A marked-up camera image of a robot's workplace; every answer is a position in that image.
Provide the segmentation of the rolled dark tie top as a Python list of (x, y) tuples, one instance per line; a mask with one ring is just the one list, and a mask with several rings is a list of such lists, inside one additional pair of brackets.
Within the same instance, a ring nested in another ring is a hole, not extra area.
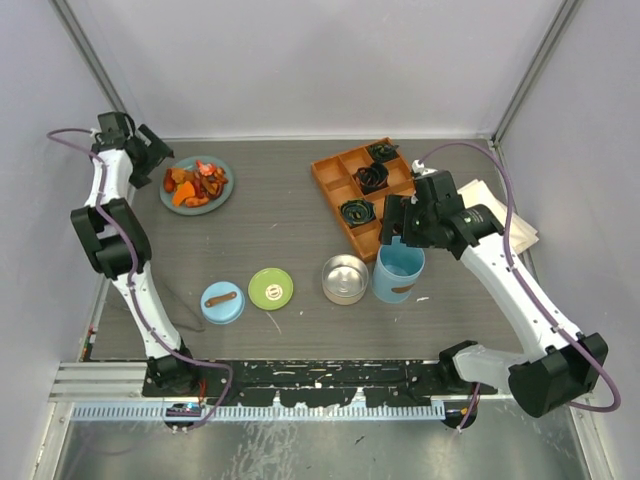
[(367, 151), (375, 163), (386, 163), (398, 157), (398, 148), (398, 145), (378, 142), (369, 145)]

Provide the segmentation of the green round lid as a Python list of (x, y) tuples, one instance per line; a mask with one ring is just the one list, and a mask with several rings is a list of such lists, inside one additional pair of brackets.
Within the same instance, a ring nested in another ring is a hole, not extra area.
[(264, 268), (253, 275), (248, 284), (251, 302), (259, 309), (274, 311), (284, 307), (293, 297), (291, 276), (276, 267)]

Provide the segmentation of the white folded cloth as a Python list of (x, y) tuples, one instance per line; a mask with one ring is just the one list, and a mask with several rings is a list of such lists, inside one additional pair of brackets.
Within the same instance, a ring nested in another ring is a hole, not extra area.
[[(474, 179), (458, 189), (466, 207), (478, 204), (487, 206), (496, 218), (505, 224), (507, 216), (507, 205), (498, 200), (487, 184), (478, 179)], [(509, 230), (509, 241), (511, 248), (522, 254), (539, 241), (538, 231), (524, 221), (517, 214), (513, 213)]]

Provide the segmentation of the rolled dark tie middle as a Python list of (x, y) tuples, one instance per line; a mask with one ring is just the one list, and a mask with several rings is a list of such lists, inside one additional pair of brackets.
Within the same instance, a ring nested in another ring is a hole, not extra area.
[(372, 163), (360, 167), (354, 174), (356, 184), (364, 195), (368, 195), (388, 187), (389, 171), (383, 163)]

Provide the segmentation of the silver metal bowl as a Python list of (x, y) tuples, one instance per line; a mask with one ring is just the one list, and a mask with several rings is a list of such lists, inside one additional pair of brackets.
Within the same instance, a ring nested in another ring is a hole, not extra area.
[(323, 292), (337, 305), (347, 306), (360, 301), (368, 282), (369, 271), (366, 264), (354, 255), (335, 255), (325, 263), (322, 270)]

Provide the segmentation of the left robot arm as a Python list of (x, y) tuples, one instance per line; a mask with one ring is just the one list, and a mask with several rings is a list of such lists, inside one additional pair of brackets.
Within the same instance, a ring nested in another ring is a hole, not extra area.
[(71, 223), (93, 269), (112, 282), (131, 311), (147, 357), (146, 382), (188, 396), (199, 387), (200, 372), (185, 360), (191, 353), (162, 304), (151, 274), (151, 243), (127, 200), (129, 189), (148, 185), (149, 174), (173, 151), (126, 113), (104, 113), (98, 121), (89, 154), (91, 192), (71, 212)]

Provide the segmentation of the blue cylindrical lunch container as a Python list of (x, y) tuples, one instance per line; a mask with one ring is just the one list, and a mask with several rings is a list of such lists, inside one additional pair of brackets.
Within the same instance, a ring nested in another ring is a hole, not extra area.
[(394, 236), (390, 244), (379, 248), (373, 269), (373, 293), (385, 303), (404, 302), (411, 295), (425, 261), (422, 249), (409, 247), (399, 236)]

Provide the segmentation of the orange wooden compartment tray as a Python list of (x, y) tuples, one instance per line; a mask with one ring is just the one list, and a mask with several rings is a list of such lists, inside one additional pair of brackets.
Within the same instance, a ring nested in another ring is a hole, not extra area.
[[(358, 168), (374, 163), (367, 147), (378, 142), (397, 145), (390, 138), (385, 137), (311, 164), (312, 176), (322, 191), (329, 209), (334, 214), (355, 254), (366, 263), (376, 259), (380, 247), (379, 234), (385, 197), (390, 194), (410, 196), (414, 193), (409, 164), (399, 148), (397, 158), (383, 163), (389, 171), (388, 187), (368, 195), (362, 193), (356, 184), (354, 174)], [(342, 220), (339, 207), (348, 200), (358, 198), (364, 198), (374, 204), (375, 219), (365, 225), (349, 228)]]

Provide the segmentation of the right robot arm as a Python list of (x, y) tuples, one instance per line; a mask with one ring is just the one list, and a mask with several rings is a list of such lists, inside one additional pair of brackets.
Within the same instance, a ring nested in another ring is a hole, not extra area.
[(522, 351), (514, 354), (465, 341), (441, 354), (438, 379), (459, 394), (473, 382), (510, 393), (539, 418), (591, 392), (609, 353), (598, 333), (584, 334), (550, 301), (513, 250), (502, 224), (485, 205), (461, 199), (418, 202), (391, 194), (384, 200), (380, 239), (385, 245), (449, 251), (491, 294), (511, 324)]

